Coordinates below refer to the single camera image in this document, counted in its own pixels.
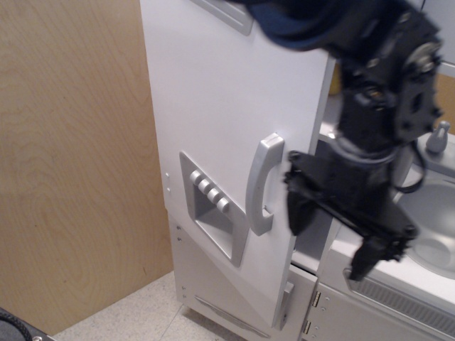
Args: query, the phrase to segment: dispenser button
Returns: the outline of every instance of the dispenser button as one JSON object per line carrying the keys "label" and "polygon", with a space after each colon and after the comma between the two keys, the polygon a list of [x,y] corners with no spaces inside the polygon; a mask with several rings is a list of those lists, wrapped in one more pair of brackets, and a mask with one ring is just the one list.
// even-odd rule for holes
{"label": "dispenser button", "polygon": [[196,186],[199,185],[199,182],[202,180],[202,174],[200,174],[197,170],[191,173],[190,180]]}
{"label": "dispenser button", "polygon": [[207,194],[208,199],[216,204],[216,202],[221,198],[221,193],[213,188],[208,194]]}
{"label": "dispenser button", "polygon": [[199,185],[198,185],[199,190],[202,193],[204,193],[205,195],[207,195],[208,192],[210,191],[210,187],[211,187],[211,184],[207,179],[202,180],[201,182],[199,182]]}
{"label": "dispenser button", "polygon": [[216,208],[218,208],[222,213],[226,213],[229,210],[229,201],[225,198],[220,199],[218,204],[216,204]]}

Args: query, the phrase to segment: wood grain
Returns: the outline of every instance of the wood grain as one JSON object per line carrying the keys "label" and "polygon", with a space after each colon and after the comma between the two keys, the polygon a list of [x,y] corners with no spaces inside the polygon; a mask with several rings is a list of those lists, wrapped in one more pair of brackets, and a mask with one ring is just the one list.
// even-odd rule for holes
{"label": "wood grain", "polygon": [[450,133],[455,134],[455,78],[438,75],[437,104],[444,110],[444,119],[451,123]]}
{"label": "wood grain", "polygon": [[139,1],[0,2],[0,306],[53,334],[172,270]]}

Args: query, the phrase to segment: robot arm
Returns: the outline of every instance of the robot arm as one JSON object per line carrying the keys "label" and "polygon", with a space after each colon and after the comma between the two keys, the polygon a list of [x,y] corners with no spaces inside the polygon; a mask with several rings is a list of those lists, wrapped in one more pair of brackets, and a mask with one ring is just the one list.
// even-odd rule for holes
{"label": "robot arm", "polygon": [[343,109],[324,158],[291,152],[289,224],[302,232],[317,208],[363,237],[350,278],[399,260],[418,235],[392,201],[401,148],[433,129],[437,28],[404,0],[235,0],[264,33],[294,50],[323,48],[342,68]]}

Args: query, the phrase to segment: vent grille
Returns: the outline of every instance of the vent grille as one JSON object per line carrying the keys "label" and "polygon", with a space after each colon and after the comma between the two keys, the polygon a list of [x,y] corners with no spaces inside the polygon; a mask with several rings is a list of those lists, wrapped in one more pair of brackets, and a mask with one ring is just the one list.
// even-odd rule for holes
{"label": "vent grille", "polygon": [[351,281],[348,269],[344,271],[344,274],[352,292],[365,296],[448,336],[455,337],[455,315],[368,277],[361,282]]}

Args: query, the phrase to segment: gray handle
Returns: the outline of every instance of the gray handle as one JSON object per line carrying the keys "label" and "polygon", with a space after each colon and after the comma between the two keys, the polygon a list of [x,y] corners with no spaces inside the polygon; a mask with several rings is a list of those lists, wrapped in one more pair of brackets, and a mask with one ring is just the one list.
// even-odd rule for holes
{"label": "gray handle", "polygon": [[239,4],[231,4],[225,0],[191,0],[206,11],[224,21],[227,25],[249,36],[253,27],[253,18],[247,9]]}
{"label": "gray handle", "polygon": [[272,228],[273,214],[263,208],[262,201],[267,176],[271,169],[282,161],[283,150],[284,139],[273,133],[259,143],[251,165],[245,211],[248,225],[258,236]]}

